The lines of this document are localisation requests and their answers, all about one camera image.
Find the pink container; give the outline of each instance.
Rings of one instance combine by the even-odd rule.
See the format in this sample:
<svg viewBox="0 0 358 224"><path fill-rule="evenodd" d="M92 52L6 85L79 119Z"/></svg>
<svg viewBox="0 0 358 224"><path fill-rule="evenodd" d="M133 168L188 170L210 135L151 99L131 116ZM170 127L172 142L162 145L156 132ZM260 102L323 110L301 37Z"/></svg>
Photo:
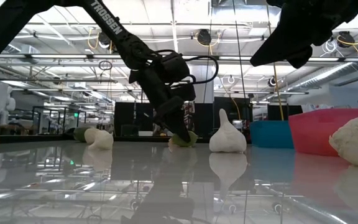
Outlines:
<svg viewBox="0 0 358 224"><path fill-rule="evenodd" d="M358 109L326 109L290 116L291 135L296 152L338 156L329 137L348 121L358 118Z"/></svg>

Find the red bin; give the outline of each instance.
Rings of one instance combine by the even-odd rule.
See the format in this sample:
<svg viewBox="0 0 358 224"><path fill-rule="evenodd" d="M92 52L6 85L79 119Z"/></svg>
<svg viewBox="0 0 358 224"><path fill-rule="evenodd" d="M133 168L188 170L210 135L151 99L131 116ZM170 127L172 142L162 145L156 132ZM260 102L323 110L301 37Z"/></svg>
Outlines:
<svg viewBox="0 0 358 224"><path fill-rule="evenodd" d="M358 118L358 109L325 109L289 117L296 152L338 156L329 137L348 121Z"/></svg>

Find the green vegetable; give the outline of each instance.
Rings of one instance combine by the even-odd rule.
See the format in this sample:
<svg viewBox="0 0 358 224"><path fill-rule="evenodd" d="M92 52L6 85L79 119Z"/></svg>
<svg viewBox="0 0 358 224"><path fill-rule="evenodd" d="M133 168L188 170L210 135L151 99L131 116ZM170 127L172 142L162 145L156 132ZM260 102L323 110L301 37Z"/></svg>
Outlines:
<svg viewBox="0 0 358 224"><path fill-rule="evenodd" d="M174 143L175 145L180 146L180 147L194 146L196 144L198 136L193 131L189 131L189 135L190 135L190 142L185 142L177 134L174 134L171 138L172 143Z"/></svg>
<svg viewBox="0 0 358 224"><path fill-rule="evenodd" d="M80 142L86 142L85 141L85 131L88 130L90 127L81 127L76 128L74 130L74 139Z"/></svg>

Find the ceiling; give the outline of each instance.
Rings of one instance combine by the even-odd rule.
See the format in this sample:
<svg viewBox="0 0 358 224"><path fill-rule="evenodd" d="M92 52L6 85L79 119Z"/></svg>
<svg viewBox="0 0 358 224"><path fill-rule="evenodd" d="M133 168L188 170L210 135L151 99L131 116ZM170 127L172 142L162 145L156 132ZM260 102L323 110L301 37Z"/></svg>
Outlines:
<svg viewBox="0 0 358 224"><path fill-rule="evenodd" d="M209 14L211 1L214 7L212 13ZM172 49L183 55L212 53L213 55L230 56L238 56L240 51L242 56L246 56L253 55L262 45L264 42L262 35L269 36L267 11L265 5L261 3L245 6L243 1L235 1L237 15L235 16L232 4L217 6L216 0L104 0L103 2L115 16L120 17L120 22L129 32L138 35L152 50ZM269 11L274 30L280 16L280 9L270 7ZM202 46L192 38L196 36L199 29L211 29L213 47L210 51L208 47ZM358 41L358 16L350 23L339 26L334 30L334 34L342 30L350 31ZM30 45L40 54L108 54L108 49L104 49L96 43L96 37L100 31L98 25L84 9L56 6L35 15L11 42L11 47L21 49L23 45ZM324 46L313 47L313 56L340 57L340 54L346 56L355 52L353 48L348 48L340 49L340 52L334 51L325 54L323 48ZM39 62L46 62L44 64L20 64L17 62L20 61L0 59L0 68L11 71L11 73L7 73L9 75L13 73L22 75L22 78L23 76L29 77L31 67L33 69L31 74L38 73L36 78L62 77L86 81L94 80L95 77L101 78L100 75L103 74L103 79L111 77L118 82L110 84L107 82L86 83L86 87L115 90L139 88L137 85L128 83L127 77L130 70L122 62L120 63L120 60L112 61L113 68L106 72L98 68L97 64L100 60L94 60L92 66L85 64L84 60L40 59ZM51 66L50 64L53 62L77 63L73 66L65 65L63 67ZM205 78L206 65L191 64L189 66L192 74L198 80ZM290 84L318 68L331 66L331 64L307 64L305 67L295 70L289 64L282 64L276 66L276 71L280 81ZM209 73L214 70L212 66L210 67ZM214 89L224 90L223 87L225 87L227 90L242 90L241 73L244 78L245 90L271 90L267 85L267 80L274 76L273 65L252 67L245 63L241 67L238 62L220 64L218 77L214 81ZM33 84L42 84L44 87L51 86L52 88L71 88L71 85L74 85L74 83L62 83L58 86L51 85L51 83ZM120 96L122 94L112 96L112 100L120 100Z"/></svg>

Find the blue bin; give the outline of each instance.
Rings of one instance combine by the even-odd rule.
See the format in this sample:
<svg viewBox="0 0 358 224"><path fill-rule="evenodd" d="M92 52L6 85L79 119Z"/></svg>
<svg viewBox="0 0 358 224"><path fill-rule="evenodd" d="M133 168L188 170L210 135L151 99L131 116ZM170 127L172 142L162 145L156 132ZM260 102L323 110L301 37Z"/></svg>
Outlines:
<svg viewBox="0 0 358 224"><path fill-rule="evenodd" d="M288 121L255 121L250 124L252 145L293 149Z"/></svg>

